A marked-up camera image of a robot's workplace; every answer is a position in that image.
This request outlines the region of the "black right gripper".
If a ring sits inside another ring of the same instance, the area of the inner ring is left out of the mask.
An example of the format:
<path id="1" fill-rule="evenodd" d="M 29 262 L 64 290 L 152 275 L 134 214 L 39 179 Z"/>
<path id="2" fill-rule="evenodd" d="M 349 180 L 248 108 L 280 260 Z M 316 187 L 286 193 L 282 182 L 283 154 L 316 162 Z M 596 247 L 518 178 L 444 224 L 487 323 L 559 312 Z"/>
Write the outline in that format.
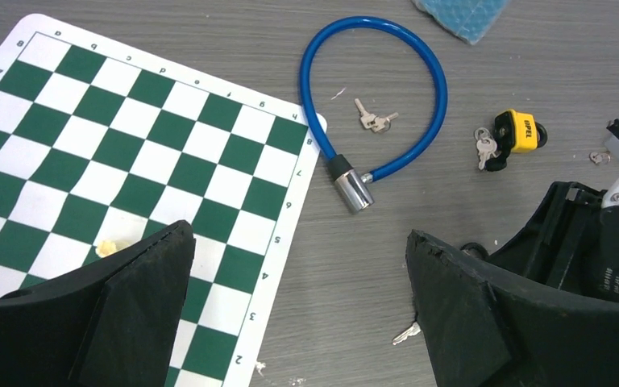
<path id="1" fill-rule="evenodd" d="M 555 289 L 619 302 L 619 206 L 574 181 L 552 183 L 525 226 L 488 262 Z"/>

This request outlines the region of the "black headed key bunch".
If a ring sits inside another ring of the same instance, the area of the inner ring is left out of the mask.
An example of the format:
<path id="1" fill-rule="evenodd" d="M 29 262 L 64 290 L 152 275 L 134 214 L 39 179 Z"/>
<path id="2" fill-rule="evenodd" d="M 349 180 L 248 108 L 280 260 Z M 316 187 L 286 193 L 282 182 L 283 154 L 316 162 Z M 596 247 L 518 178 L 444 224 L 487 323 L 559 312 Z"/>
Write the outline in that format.
<path id="1" fill-rule="evenodd" d="M 457 249 L 439 239 L 409 236 L 405 263 L 413 292 L 414 319 L 393 338 L 398 345 L 410 336 L 424 334 L 433 351 L 450 354 L 482 346 L 500 348 L 501 331 L 492 310 L 492 290 L 478 278 L 489 268 L 488 251 L 478 243 Z"/>

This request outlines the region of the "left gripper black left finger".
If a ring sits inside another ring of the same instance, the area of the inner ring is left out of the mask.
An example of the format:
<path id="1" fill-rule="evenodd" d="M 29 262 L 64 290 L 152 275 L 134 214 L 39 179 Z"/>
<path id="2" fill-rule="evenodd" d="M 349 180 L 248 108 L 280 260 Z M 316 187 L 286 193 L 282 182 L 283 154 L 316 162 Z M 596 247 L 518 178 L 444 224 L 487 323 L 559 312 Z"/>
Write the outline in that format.
<path id="1" fill-rule="evenodd" d="M 0 298 L 0 386 L 162 386 L 196 240 L 179 220 Z"/>

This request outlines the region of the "yellow padlock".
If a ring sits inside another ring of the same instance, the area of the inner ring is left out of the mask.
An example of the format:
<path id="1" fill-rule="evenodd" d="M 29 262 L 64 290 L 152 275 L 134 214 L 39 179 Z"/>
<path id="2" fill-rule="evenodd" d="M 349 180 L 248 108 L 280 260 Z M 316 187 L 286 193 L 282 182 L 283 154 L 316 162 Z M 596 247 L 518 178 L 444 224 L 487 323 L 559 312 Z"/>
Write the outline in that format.
<path id="1" fill-rule="evenodd" d="M 546 145 L 546 128 L 534 116 L 508 109 L 494 118 L 492 136 L 503 153 L 527 153 Z"/>

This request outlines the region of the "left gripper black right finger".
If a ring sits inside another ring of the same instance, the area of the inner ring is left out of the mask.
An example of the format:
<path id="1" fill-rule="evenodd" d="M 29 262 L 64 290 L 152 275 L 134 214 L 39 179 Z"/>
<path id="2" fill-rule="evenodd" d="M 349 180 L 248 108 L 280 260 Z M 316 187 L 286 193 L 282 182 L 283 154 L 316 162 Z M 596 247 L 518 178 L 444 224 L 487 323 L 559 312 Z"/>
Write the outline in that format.
<path id="1" fill-rule="evenodd" d="M 437 385 L 619 386 L 619 303 L 488 264 L 478 278 L 492 290 L 502 345 L 442 354 L 424 338 Z"/>

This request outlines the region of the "yellow padlock key bunch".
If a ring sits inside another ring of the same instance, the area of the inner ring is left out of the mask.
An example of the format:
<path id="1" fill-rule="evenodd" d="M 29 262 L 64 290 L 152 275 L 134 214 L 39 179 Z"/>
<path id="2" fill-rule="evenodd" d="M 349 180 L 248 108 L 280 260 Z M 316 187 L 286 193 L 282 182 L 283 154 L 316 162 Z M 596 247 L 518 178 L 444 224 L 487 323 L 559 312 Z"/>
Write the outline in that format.
<path id="1" fill-rule="evenodd" d="M 509 148 L 505 141 L 497 142 L 492 132 L 484 127 L 474 131 L 478 168 L 487 172 L 499 172 L 507 167 Z"/>

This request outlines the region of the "small silver keys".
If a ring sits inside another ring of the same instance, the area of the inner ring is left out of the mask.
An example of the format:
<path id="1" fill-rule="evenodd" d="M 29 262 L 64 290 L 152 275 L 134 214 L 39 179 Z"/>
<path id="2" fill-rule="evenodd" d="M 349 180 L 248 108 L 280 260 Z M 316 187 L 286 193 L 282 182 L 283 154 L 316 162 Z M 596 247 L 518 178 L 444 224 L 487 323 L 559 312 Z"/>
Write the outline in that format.
<path id="1" fill-rule="evenodd" d="M 392 125 L 392 121 L 399 117 L 397 112 L 385 116 L 379 116 L 367 111 L 363 103 L 358 98 L 356 98 L 354 102 L 359 111 L 359 120 L 363 128 L 365 130 L 370 130 L 373 133 L 383 133 L 388 131 Z"/>

